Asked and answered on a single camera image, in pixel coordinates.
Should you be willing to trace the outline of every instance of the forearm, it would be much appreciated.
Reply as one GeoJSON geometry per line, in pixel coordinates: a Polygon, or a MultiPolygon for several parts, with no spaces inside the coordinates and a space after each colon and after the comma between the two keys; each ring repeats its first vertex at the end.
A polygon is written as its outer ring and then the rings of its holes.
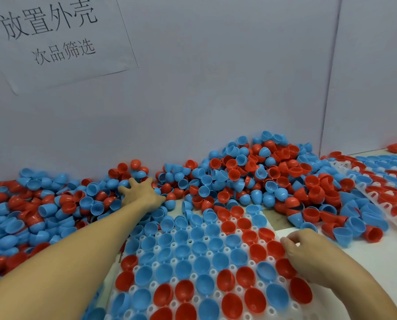
{"type": "Polygon", "coordinates": [[[0,319],[78,320],[145,209],[141,201],[134,201],[4,276],[0,319]]]}
{"type": "Polygon", "coordinates": [[[340,279],[333,290],[351,320],[397,320],[397,307],[367,271],[340,279]]]}

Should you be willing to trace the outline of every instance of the white wall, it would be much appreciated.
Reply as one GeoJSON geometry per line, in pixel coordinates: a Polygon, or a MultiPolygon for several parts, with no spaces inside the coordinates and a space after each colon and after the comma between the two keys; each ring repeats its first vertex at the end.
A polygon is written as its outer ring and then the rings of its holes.
{"type": "Polygon", "coordinates": [[[0,179],[201,160],[240,135],[320,146],[339,0],[118,0],[139,68],[15,96],[0,74],[0,179]]]}
{"type": "Polygon", "coordinates": [[[342,0],[321,153],[397,142],[397,0],[342,0]]]}

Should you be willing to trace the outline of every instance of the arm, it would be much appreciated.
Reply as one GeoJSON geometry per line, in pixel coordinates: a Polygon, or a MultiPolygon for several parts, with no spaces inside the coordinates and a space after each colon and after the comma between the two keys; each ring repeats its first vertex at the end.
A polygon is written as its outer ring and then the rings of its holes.
{"type": "Polygon", "coordinates": [[[120,187],[125,205],[22,263],[0,280],[0,319],[78,320],[102,284],[128,234],[164,202],[152,179],[120,187]]]}
{"type": "Polygon", "coordinates": [[[390,296],[366,269],[327,238],[304,229],[282,238],[281,243],[298,273],[331,289],[352,320],[397,320],[397,307],[390,296]]]}

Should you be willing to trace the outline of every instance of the table surface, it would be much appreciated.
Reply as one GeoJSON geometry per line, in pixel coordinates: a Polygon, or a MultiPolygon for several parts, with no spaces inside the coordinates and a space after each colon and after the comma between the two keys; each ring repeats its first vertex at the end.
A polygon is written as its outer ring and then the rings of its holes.
{"type": "MultiPolygon", "coordinates": [[[[380,149],[365,153],[357,153],[351,156],[384,154],[389,154],[389,152],[385,149],[380,149]]],[[[169,215],[175,217],[182,214],[181,205],[181,200],[176,201],[176,207],[173,211],[169,212],[169,215]]],[[[296,228],[292,228],[292,225],[288,222],[285,215],[281,215],[273,209],[264,209],[263,212],[279,237],[287,236],[292,231],[297,230],[296,228]]],[[[381,242],[369,244],[364,240],[355,240],[350,247],[345,248],[344,251],[373,275],[397,305],[397,226],[392,224],[390,229],[384,234],[381,242]]],[[[105,279],[104,291],[97,302],[97,306],[105,307],[108,301],[114,277],[119,268],[119,259],[120,255],[117,256],[114,265],[111,267],[105,279]]],[[[312,288],[317,300],[320,301],[320,304],[323,306],[325,318],[330,320],[349,319],[344,305],[330,290],[318,285],[312,285],[312,288]]]]}

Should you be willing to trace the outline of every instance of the white paper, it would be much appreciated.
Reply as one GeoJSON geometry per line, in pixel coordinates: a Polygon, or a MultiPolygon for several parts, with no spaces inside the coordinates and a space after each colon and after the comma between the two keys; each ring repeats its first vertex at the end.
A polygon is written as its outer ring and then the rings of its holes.
{"type": "Polygon", "coordinates": [[[0,0],[0,71],[16,94],[134,67],[117,0],[0,0]]]}

